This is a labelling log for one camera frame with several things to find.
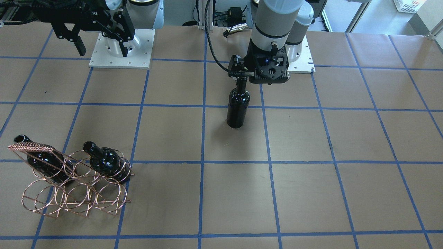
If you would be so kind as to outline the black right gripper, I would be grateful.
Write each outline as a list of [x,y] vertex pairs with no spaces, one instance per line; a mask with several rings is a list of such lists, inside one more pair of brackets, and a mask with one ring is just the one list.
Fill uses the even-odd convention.
[[100,32],[117,40],[122,56],[128,56],[124,42],[133,40],[135,28],[125,7],[124,0],[31,1],[31,11],[38,20],[50,23],[62,38],[71,38],[80,56],[87,52],[78,35],[80,30]]

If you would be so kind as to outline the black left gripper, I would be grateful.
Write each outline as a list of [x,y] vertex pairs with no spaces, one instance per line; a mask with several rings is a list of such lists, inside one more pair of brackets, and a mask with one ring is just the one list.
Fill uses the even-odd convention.
[[245,91],[249,77],[255,77],[254,69],[245,66],[245,60],[239,55],[232,55],[228,65],[228,76],[236,79],[236,91]]

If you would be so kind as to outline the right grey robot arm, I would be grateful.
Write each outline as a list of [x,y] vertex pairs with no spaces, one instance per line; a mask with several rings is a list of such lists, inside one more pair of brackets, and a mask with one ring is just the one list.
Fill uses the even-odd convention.
[[74,44],[80,56],[87,49],[79,32],[103,33],[117,41],[118,51],[127,57],[129,41],[138,29],[160,29],[164,16],[162,0],[32,0],[24,5],[40,22],[50,23],[57,38]]

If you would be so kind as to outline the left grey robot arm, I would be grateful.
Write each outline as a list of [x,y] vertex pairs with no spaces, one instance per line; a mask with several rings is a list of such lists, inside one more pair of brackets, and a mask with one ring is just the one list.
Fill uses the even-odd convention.
[[228,75],[237,80],[232,92],[245,92],[247,82],[288,81],[290,63],[298,59],[313,19],[314,10],[305,0],[259,1],[247,53],[243,58],[233,55],[228,66]]

